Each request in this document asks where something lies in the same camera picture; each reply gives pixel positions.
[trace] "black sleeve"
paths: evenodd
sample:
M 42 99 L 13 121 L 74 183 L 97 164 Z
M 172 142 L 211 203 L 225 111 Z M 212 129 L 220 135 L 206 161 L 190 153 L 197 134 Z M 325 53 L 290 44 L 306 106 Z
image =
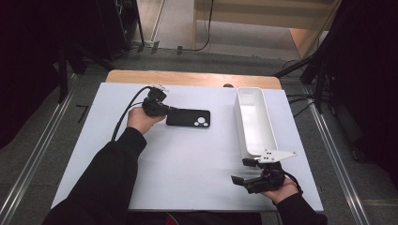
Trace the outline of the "black sleeve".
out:
M 328 224 L 328 218 L 323 214 L 317 214 L 299 193 L 279 202 L 276 207 L 278 208 L 284 225 Z
M 137 160 L 145 146 L 138 130 L 126 128 L 117 142 L 108 142 L 94 156 L 68 197 L 43 224 L 123 224 L 137 176 Z

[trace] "black smartphone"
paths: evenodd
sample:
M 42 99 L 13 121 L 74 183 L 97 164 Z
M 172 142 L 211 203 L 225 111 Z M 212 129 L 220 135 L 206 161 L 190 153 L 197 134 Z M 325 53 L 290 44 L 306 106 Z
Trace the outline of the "black smartphone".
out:
M 166 125 L 191 128 L 209 128 L 210 111 L 172 109 L 167 113 Z

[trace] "white plastic bin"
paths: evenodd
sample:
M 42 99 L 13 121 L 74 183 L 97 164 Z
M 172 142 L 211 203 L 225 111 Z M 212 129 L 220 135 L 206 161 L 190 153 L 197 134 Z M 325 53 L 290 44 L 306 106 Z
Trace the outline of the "white plastic bin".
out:
M 260 157 L 266 149 L 278 150 L 260 88 L 237 89 L 235 115 L 242 158 Z

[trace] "white tabletop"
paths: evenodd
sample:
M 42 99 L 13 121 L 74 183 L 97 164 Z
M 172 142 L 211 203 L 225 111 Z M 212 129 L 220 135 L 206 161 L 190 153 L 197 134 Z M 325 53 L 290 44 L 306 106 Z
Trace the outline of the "white tabletop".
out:
M 64 200 L 95 154 L 111 140 L 115 125 L 133 96 L 144 85 L 102 83 L 55 195 L 53 207 Z M 165 121 L 146 135 L 148 145 L 139 158 L 131 210 L 275 210 L 260 194 L 248 194 L 232 184 L 231 175 L 253 178 L 258 168 L 242 165 L 234 104 L 235 88 L 167 85 L 164 104 L 209 110 L 207 129 L 168 127 Z M 303 197 L 315 211 L 323 211 L 313 175 L 283 90 L 263 90 L 279 150 L 297 157 L 282 161 L 283 169 L 299 180 Z M 136 100 L 146 97 L 144 91 Z M 126 118 L 119 135 L 126 125 Z

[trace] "black cable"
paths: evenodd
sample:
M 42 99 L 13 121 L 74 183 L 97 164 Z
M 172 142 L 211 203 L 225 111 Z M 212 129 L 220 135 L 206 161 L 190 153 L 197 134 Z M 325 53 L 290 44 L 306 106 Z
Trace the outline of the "black cable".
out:
M 300 110 L 299 112 L 297 112 L 295 115 L 293 115 L 293 117 L 298 116 L 300 113 L 304 112 L 306 109 L 308 109 L 308 107 L 310 107 L 311 104 L 314 104 L 315 102 L 310 102 L 308 103 L 308 105 L 306 107 L 304 107 L 304 109 Z
M 286 95 L 288 98 L 289 97 L 307 97 L 307 96 L 314 96 L 314 95 L 306 95 L 306 94 L 296 94 L 296 95 Z
M 285 67 L 288 63 L 290 63 L 290 62 L 298 62 L 298 63 L 301 63 L 301 61 L 296 60 L 296 59 L 289 60 L 289 61 L 287 61 L 287 62 L 285 62 L 285 63 L 283 64 L 282 70 L 284 70 L 284 67 Z M 301 71 L 304 71 L 304 68 L 303 68 L 304 66 L 306 66 L 306 64 L 302 64 L 302 67 L 300 68 Z
M 206 21 L 204 21 L 203 24 L 205 25 L 205 31 L 206 31 L 206 34 L 207 34 L 207 39 L 210 39 L 210 29 L 207 29 Z M 209 42 L 208 43 L 207 52 L 210 51 L 210 49 L 211 49 L 211 43 Z
M 301 186 L 299 185 L 298 179 L 296 179 L 296 177 L 294 175 L 290 174 L 289 172 L 284 172 L 284 174 L 287 175 L 293 182 L 296 183 L 296 187 L 298 188 L 298 192 L 302 194 L 303 191 L 301 189 Z
M 126 51 L 124 51 L 124 52 L 122 52 L 122 53 L 114 54 L 114 55 L 113 55 L 113 57 L 114 57 L 113 61 L 115 61 L 115 60 L 121 58 L 122 56 L 124 56 L 125 54 L 127 54 L 127 53 L 129 53 L 129 52 L 132 52 L 132 51 L 134 51 L 134 50 L 137 50 L 137 49 L 138 49 L 138 48 L 130 48 L 130 49 L 128 49 L 128 50 L 126 50 Z
M 210 41 L 210 25 L 211 25 L 211 16 L 213 15 L 213 5 L 214 5 L 214 0 L 211 0 L 210 16 L 208 18 L 207 42 L 206 42 L 205 46 L 203 46 L 201 49 L 193 50 L 193 52 L 202 51 Z
M 289 100 L 289 104 L 292 104 L 292 103 L 295 103 L 295 102 L 298 102 L 298 101 L 301 101 L 301 100 L 313 99 L 313 98 L 314 98 L 313 96 L 300 97 L 300 98 L 296 98 L 296 99 L 293 99 L 293 100 Z
M 150 87 L 150 86 L 145 86 L 145 87 L 143 87 L 143 88 L 142 88 L 140 91 L 138 91 L 137 94 L 135 94 L 135 96 L 132 98 L 132 100 L 131 100 L 131 102 L 129 103 L 129 105 L 127 106 L 126 110 L 123 112 L 122 116 L 120 116 L 119 122 L 117 122 L 117 124 L 116 124 L 115 130 L 114 130 L 114 134 L 112 135 L 112 142 L 114 142 L 115 139 L 116 139 L 117 132 L 118 132 L 119 129 L 120 129 L 120 125 L 122 124 L 123 118 L 125 117 L 126 113 L 129 111 L 129 109 L 130 109 L 132 106 L 139 104 L 139 103 L 137 103 L 137 104 L 132 104 L 132 103 L 133 103 L 133 102 L 135 101 L 135 99 L 141 94 L 141 92 L 143 92 L 144 90 L 149 89 L 149 88 L 151 88 L 151 87 Z
M 208 18 L 207 42 L 202 48 L 200 48 L 198 50 L 189 50 L 189 49 L 177 50 L 177 49 L 168 49 L 168 48 L 158 48 L 158 50 L 182 51 L 182 52 L 193 52 L 193 53 L 202 51 L 208 45 L 208 43 L 210 41 L 210 25 L 211 25 L 211 17 L 213 15 L 213 5 L 214 5 L 214 0 L 211 0 L 210 16 Z

